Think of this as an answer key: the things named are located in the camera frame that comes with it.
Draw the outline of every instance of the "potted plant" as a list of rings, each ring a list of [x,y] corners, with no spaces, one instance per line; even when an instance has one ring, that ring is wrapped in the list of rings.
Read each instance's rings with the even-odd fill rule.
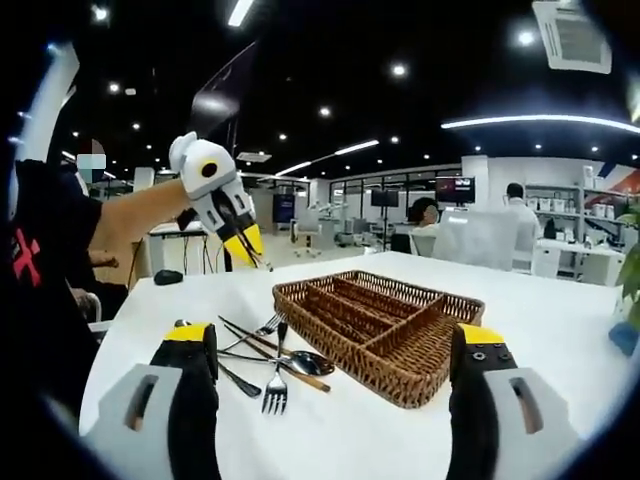
[[[640,206],[634,205],[619,220],[637,228]],[[617,285],[622,285],[622,297],[615,312],[620,321],[609,331],[609,338],[625,355],[631,356],[640,334],[640,242],[627,253]]]

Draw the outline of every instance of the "cable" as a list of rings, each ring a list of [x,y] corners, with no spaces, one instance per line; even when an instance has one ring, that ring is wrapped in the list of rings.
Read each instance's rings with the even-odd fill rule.
[[[221,243],[220,247],[218,247],[218,251],[216,252],[216,273],[218,273],[218,257],[220,256],[220,250],[222,250],[223,246],[224,243]]]
[[[189,246],[189,237],[184,237],[184,250],[182,252],[182,266],[184,267],[184,274],[187,274],[188,271],[188,260],[187,260],[187,247]]]
[[[209,241],[209,237],[204,237],[204,248],[202,249],[202,271],[207,273],[207,269],[204,263],[205,256],[207,257],[207,262],[209,263],[209,270],[213,273],[213,266],[211,265],[211,257],[209,256],[209,247],[207,246],[207,242]]]
[[[138,258],[138,252],[140,251],[140,247],[142,246],[143,240],[140,240],[136,245],[136,249],[133,252],[133,260],[131,260],[131,270],[129,270],[129,280],[127,280],[127,290],[131,289],[131,277],[133,277],[133,269],[136,265],[136,258]]]

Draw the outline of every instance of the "green leaf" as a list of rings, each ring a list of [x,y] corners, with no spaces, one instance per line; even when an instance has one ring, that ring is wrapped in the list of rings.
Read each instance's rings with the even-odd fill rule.
[[[636,294],[640,290],[640,270],[637,268],[627,277],[622,288],[622,298],[631,295],[632,300],[636,300]]]
[[[629,311],[629,323],[633,327],[640,331],[640,301],[634,302],[631,310]]]
[[[638,214],[625,213],[624,215],[620,215],[618,217],[618,221],[626,223],[627,225],[638,225]]]
[[[631,277],[631,274],[638,271],[640,271],[640,243],[636,243],[629,253],[627,253],[627,258],[624,259],[624,265],[622,265],[620,269],[620,275],[618,275],[616,285],[626,283],[627,279]]]

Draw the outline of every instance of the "red logo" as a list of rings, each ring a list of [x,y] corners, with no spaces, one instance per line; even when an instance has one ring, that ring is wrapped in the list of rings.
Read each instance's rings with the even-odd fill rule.
[[[33,263],[33,257],[40,252],[38,241],[34,238],[31,241],[31,245],[27,245],[27,241],[25,240],[24,234],[20,228],[16,230],[16,238],[18,240],[19,251],[13,258],[13,271],[15,272],[16,277],[20,279],[20,277],[22,277],[22,272],[24,272],[25,269],[29,270],[29,273],[31,274],[31,284],[34,287],[37,287],[40,285],[41,278],[40,273]]]

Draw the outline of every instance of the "computer mouse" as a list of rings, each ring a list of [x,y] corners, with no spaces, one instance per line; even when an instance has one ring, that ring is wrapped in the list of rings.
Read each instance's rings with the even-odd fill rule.
[[[174,283],[180,283],[184,275],[175,270],[160,270],[153,276],[153,283],[156,285],[172,285]]]

